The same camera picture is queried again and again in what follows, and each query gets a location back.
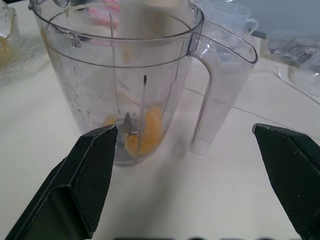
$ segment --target white table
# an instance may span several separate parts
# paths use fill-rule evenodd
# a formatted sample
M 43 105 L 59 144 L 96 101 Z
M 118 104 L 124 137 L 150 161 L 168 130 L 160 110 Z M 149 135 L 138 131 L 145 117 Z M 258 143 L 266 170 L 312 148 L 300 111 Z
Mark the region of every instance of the white table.
M 41 43 L 27 5 L 11 6 L 24 39 Z M 45 47 L 35 46 L 29 60 L 0 82 L 0 239 L 80 136 Z M 207 154 L 193 155 L 189 144 L 207 79 L 195 62 L 160 148 L 141 164 L 113 168 L 93 239 L 299 239 L 271 188 L 252 127 L 291 128 L 320 143 L 320 107 L 263 71 L 258 63 Z

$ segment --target clear plastic pitcher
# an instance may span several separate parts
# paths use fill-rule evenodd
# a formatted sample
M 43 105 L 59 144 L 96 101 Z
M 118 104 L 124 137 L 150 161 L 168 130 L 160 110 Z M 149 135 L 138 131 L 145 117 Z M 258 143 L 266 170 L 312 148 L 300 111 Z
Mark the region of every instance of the clear plastic pitcher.
M 81 132 L 116 124 L 115 164 L 139 163 L 164 139 L 194 57 L 210 75 L 191 145 L 205 153 L 258 60 L 256 50 L 206 22 L 191 2 L 81 3 L 29 5 Z M 212 32 L 215 39 L 207 37 Z

